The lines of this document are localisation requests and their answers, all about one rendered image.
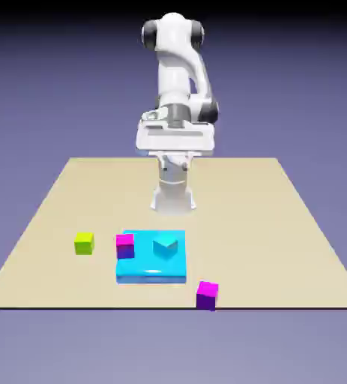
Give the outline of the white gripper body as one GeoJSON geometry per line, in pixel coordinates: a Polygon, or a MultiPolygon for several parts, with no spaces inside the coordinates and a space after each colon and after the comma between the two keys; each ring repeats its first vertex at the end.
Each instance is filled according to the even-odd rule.
{"type": "Polygon", "coordinates": [[[136,148],[143,154],[155,152],[194,152],[209,155],[215,147],[214,126],[184,121],[183,128],[168,127],[167,121],[140,121],[136,148]]]}

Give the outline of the small cyan cube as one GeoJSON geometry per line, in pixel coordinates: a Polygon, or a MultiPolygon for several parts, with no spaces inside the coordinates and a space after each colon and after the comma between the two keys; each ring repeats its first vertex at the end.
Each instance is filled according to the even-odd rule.
{"type": "Polygon", "coordinates": [[[171,234],[160,234],[153,239],[153,253],[161,259],[170,259],[178,252],[178,239],[171,234]]]}

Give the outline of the small magenta cube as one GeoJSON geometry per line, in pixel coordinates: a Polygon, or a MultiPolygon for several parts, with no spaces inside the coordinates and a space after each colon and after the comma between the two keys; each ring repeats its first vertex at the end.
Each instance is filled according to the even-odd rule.
{"type": "Polygon", "coordinates": [[[122,233],[115,237],[116,256],[118,260],[132,259],[135,257],[134,234],[122,233]]]}
{"type": "Polygon", "coordinates": [[[200,310],[215,311],[219,291],[219,284],[200,281],[196,291],[196,308],[200,310]]]}

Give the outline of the small yellow-green cube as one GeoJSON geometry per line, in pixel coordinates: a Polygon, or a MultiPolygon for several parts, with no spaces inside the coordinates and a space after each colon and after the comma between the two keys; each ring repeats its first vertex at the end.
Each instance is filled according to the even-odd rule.
{"type": "Polygon", "coordinates": [[[94,251],[94,233],[78,232],[74,239],[76,255],[92,255],[94,251]]]}

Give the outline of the large cyan box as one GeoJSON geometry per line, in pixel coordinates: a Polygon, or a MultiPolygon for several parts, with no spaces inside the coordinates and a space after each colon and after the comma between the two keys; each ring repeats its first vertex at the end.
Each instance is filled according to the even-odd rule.
{"type": "Polygon", "coordinates": [[[134,234],[135,257],[117,259],[115,275],[119,284],[184,284],[187,281],[187,255],[183,230],[125,230],[134,234]],[[160,234],[178,239],[178,252],[170,259],[153,253],[153,239],[160,234]]]}

